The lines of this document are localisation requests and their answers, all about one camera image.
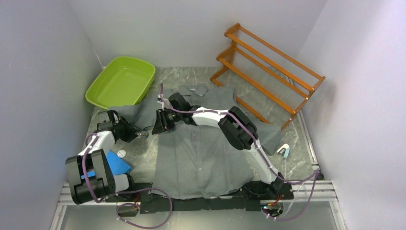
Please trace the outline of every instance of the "wooden rack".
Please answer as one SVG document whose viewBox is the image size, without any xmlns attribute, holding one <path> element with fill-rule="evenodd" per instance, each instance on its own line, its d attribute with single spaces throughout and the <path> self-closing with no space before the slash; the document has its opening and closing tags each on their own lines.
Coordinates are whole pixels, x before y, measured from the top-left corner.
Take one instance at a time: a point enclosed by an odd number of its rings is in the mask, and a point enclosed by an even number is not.
<svg viewBox="0 0 406 230">
<path fill-rule="evenodd" d="M 217 60 L 223 66 L 210 80 L 218 86 L 223 86 L 217 78 L 227 70 L 235 72 L 290 113 L 290 118 L 282 126 L 282 129 L 284 129 L 313 95 L 325 77 L 318 75 L 276 47 L 257 37 L 243 28 L 239 23 L 228 28 L 224 35 L 231 39 L 231 45 L 217 56 Z M 265 72 L 267 76 L 269 75 L 269 77 L 277 81 L 271 82 L 255 79 L 252 68 L 246 68 L 247 63 L 258 68 L 258 71 Z M 237 97 L 237 102 L 247 108 L 261 121 L 269 123 L 265 117 L 241 98 Z"/>
</svg>

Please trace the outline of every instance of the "floor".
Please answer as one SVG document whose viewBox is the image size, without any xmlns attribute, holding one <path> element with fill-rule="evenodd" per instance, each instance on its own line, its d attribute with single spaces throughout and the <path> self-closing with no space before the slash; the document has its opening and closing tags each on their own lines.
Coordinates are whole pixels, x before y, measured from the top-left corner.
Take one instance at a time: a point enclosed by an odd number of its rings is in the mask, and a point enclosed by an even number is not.
<svg viewBox="0 0 406 230">
<path fill-rule="evenodd" d="M 162 82 L 164 88 L 178 88 L 181 85 L 205 84 L 207 87 L 217 87 L 209 78 L 219 68 L 216 67 L 175 67 L 157 68 L 154 82 L 150 89 L 158 89 Z M 289 118 L 289 114 L 280 108 L 272 100 L 266 98 L 261 92 L 241 79 L 236 74 L 228 71 L 218 78 L 224 85 L 233 86 L 237 96 L 241 97 L 269 121 L 279 126 Z M 96 129 L 98 123 L 97 113 L 102 109 L 95 107 L 90 121 L 88 134 Z M 113 152 L 126 150 L 124 160 L 130 164 L 133 170 L 130 174 L 136 182 L 152 182 L 155 174 L 155 165 L 158 151 L 158 135 L 150 135 L 142 140 L 136 138 L 131 143 L 118 141 L 112 148 Z M 284 160 L 280 155 L 270 157 L 272 164 L 289 180 L 304 179 L 313 173 L 312 158 L 309 145 L 306 140 L 302 123 L 298 117 L 282 131 L 281 144 L 289 144 L 291 151 L 288 159 Z"/>
</svg>

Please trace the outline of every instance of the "gray wall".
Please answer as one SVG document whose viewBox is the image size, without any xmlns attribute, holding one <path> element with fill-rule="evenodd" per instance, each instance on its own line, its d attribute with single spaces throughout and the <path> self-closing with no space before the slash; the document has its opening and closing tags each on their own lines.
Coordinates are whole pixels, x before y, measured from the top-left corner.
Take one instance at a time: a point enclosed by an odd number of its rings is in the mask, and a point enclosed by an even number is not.
<svg viewBox="0 0 406 230">
<path fill-rule="evenodd" d="M 326 0 L 69 0 L 101 62 L 130 55 L 156 66 L 218 66 L 239 22 L 296 56 Z"/>
<path fill-rule="evenodd" d="M 65 0 L 3 0 L 0 31 L 0 229 L 49 229 L 101 67 Z"/>
<path fill-rule="evenodd" d="M 329 0 L 298 56 L 326 76 L 304 115 L 349 230 L 406 229 L 405 12 Z"/>
</svg>

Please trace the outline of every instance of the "gray cloth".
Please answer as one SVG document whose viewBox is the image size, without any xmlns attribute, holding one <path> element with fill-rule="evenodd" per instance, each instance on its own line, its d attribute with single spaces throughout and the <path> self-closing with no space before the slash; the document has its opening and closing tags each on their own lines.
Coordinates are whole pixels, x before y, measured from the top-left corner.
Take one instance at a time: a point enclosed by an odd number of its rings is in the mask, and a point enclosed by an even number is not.
<svg viewBox="0 0 406 230">
<path fill-rule="evenodd" d="M 204 96 L 192 93 L 184 98 L 190 104 L 210 109 L 224 110 L 237 106 L 234 89 L 230 87 L 216 87 L 209 89 Z M 149 125 L 140 125 L 140 120 L 148 124 L 155 123 L 154 120 L 150 121 L 150 117 L 155 117 L 155 110 L 160 108 L 159 104 L 156 106 L 150 103 L 158 104 L 156 97 L 145 99 L 139 106 L 111 109 L 139 127 L 146 127 Z M 150 113 L 148 119 L 144 117 L 147 113 Z M 275 152 L 281 140 L 280 128 L 260 121 L 254 123 L 263 147 L 269 152 Z M 159 134 L 153 186 L 165 190 L 173 198 L 209 198 L 228 194 L 251 181 L 252 177 L 244 152 L 233 148 L 218 128 L 178 122 L 174 130 Z"/>
</svg>

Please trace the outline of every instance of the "blue object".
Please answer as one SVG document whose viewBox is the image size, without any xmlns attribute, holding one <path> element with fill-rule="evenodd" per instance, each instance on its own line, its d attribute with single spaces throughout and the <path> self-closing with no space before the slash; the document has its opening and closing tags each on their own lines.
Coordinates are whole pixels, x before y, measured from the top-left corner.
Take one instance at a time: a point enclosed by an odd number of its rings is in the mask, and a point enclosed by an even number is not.
<svg viewBox="0 0 406 230">
<path fill-rule="evenodd" d="M 112 170 L 113 175 L 120 175 L 127 173 L 131 170 L 131 166 L 120 159 L 115 153 L 109 151 L 106 156 L 107 162 L 109 163 L 110 169 Z M 94 171 L 88 172 L 88 177 L 94 176 Z"/>
</svg>

